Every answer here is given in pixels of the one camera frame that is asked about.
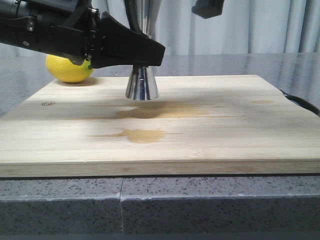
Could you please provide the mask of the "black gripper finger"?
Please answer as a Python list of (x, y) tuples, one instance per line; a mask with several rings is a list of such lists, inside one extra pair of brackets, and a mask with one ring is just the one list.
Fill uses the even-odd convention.
[(203, 19), (220, 16), (223, 12), (224, 0), (197, 0), (192, 13)]
[(165, 46), (143, 33), (135, 32), (104, 12), (97, 24), (91, 67), (117, 65), (160, 66)]
[(142, 0), (124, 0), (125, 12), (129, 27), (138, 34), (144, 34), (142, 29)]

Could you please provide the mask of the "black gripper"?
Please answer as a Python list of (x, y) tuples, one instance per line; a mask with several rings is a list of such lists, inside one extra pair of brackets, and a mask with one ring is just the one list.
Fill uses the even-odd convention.
[(91, 58), (99, 16), (90, 0), (2, 0), (0, 42), (82, 65)]

